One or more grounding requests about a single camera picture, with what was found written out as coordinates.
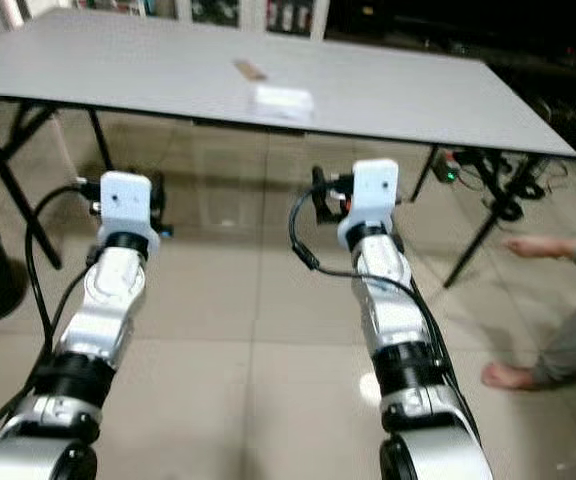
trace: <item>tiled floor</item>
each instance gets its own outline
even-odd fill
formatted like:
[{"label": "tiled floor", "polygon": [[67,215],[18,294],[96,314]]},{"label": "tiled floor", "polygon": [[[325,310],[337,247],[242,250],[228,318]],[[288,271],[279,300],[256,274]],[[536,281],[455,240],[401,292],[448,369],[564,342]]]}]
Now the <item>tiled floor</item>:
[{"label": "tiled floor", "polygon": [[[11,111],[0,105],[0,131]],[[104,409],[99,478],[193,480],[378,479],[384,438],[359,382],[371,371],[359,308],[347,282],[310,273],[291,253],[287,212],[314,163],[345,171],[359,158],[400,163],[409,196],[428,149],[391,142],[304,138],[101,114],[123,168],[161,169],[165,219],[176,236],[148,264],[137,331]],[[64,160],[47,124],[12,165],[37,201],[101,161],[84,114],[61,123]],[[565,188],[524,202],[505,228],[576,235],[576,164]],[[576,385],[507,393],[481,385],[492,359],[529,364],[576,305],[576,268],[526,261],[499,248],[496,231],[450,290],[441,287],[486,215],[480,194],[430,178],[414,205],[396,210],[407,255],[440,322],[497,479],[576,478]],[[348,268],[334,228],[302,230],[322,259]],[[76,198],[43,219],[64,258],[37,255],[50,305],[82,268],[95,224]],[[0,182],[0,232],[22,259],[23,222]],[[81,298],[70,302],[72,314]],[[40,344],[32,295],[0,321],[0,403],[25,378]]]}]

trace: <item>table leg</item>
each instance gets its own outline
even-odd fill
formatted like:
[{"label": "table leg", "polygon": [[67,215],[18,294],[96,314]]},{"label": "table leg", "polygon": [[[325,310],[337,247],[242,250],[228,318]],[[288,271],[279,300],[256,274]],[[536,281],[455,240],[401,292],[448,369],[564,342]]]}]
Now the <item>table leg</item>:
[{"label": "table leg", "polygon": [[419,195],[419,192],[421,192],[421,187],[424,186],[426,177],[430,173],[430,169],[432,168],[432,162],[434,161],[436,154],[437,154],[437,145],[433,145],[432,148],[430,149],[430,153],[428,154],[428,159],[426,160],[424,169],[421,171],[419,180],[417,180],[417,185],[415,185],[415,190],[412,193],[412,197],[410,197],[411,203],[414,203],[414,201],[417,200],[417,196]]},{"label": "table leg", "polygon": [[457,280],[461,270],[466,266],[466,263],[468,263],[481,243],[486,239],[490,233],[490,230],[492,230],[492,228],[497,224],[497,220],[499,219],[501,212],[503,212],[508,204],[515,198],[517,191],[526,183],[526,181],[531,178],[533,168],[535,168],[535,166],[538,165],[540,161],[541,159],[538,155],[531,155],[517,171],[515,176],[508,184],[504,195],[494,203],[488,219],[481,226],[473,241],[470,242],[470,245],[468,245],[466,251],[461,255],[461,258],[457,262],[457,265],[455,265],[453,271],[448,276],[448,279],[444,282],[444,288],[449,288],[455,282],[455,280]]},{"label": "table leg", "polygon": [[114,170],[115,167],[112,164],[112,160],[110,160],[108,145],[106,144],[106,139],[104,138],[104,132],[101,130],[101,124],[99,123],[99,117],[97,117],[97,112],[95,112],[94,110],[88,110],[88,114],[90,115],[92,128],[95,130],[95,137],[97,138],[97,144],[99,145],[99,150],[101,151],[101,157],[104,160],[106,170]]},{"label": "table leg", "polygon": [[28,200],[26,199],[23,190],[17,183],[17,180],[12,174],[12,171],[8,167],[9,159],[10,157],[7,157],[4,150],[0,148],[0,178],[2,182],[4,182],[6,188],[8,189],[8,193],[10,193],[10,196],[15,201],[15,204],[17,205],[17,208],[21,212],[21,215],[26,220],[26,225],[30,229],[33,237],[37,239],[39,245],[41,246],[44,253],[48,257],[48,260],[50,260],[50,263],[52,264],[53,267],[55,267],[56,269],[60,269],[61,259],[59,258],[59,255],[51,245],[50,240],[46,235],[46,231],[41,226],[41,223],[39,223],[37,217],[35,217],[33,209],[28,204]]}]

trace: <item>bare foot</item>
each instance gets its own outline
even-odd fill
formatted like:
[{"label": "bare foot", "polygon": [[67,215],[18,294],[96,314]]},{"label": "bare foot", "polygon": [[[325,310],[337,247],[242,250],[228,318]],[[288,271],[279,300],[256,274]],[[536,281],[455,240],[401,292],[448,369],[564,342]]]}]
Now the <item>bare foot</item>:
[{"label": "bare foot", "polygon": [[489,387],[508,390],[534,390],[537,388],[530,369],[511,367],[498,362],[486,365],[481,371],[481,381]]}]

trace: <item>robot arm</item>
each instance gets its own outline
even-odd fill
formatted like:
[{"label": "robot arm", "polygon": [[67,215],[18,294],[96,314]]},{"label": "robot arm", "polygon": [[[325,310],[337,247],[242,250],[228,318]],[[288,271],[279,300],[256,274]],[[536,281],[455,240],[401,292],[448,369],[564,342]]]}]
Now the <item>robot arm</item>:
[{"label": "robot arm", "polygon": [[151,184],[109,172],[101,179],[101,255],[84,279],[84,300],[34,390],[0,431],[0,479],[91,479],[101,409],[133,331],[144,265],[157,251]]},{"label": "robot arm", "polygon": [[[350,200],[342,203],[350,208],[337,237],[351,252],[352,290],[381,390],[389,434],[380,449],[382,478],[491,479],[465,400],[437,354],[441,334],[415,298],[410,266],[391,236],[397,176],[392,160],[360,161],[352,181],[333,185]],[[320,269],[318,262],[309,266]]]}]

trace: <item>table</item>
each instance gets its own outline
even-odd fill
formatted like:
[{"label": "table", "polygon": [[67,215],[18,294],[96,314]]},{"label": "table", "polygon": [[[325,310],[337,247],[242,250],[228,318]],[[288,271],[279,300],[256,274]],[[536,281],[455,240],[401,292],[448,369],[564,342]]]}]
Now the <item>table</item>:
[{"label": "table", "polygon": [[[236,60],[261,70],[270,85],[309,91],[312,118],[255,114],[251,82],[235,68]],[[440,145],[530,154],[506,189],[506,201],[542,156],[576,156],[478,61],[107,12],[53,10],[1,36],[0,99],[20,104],[11,140],[0,147],[0,176],[57,268],[59,257],[7,161],[58,108],[88,110],[108,169],[112,162],[97,110],[430,144],[415,197]],[[41,111],[24,122],[37,106]],[[456,270],[497,216],[491,213]]]}]

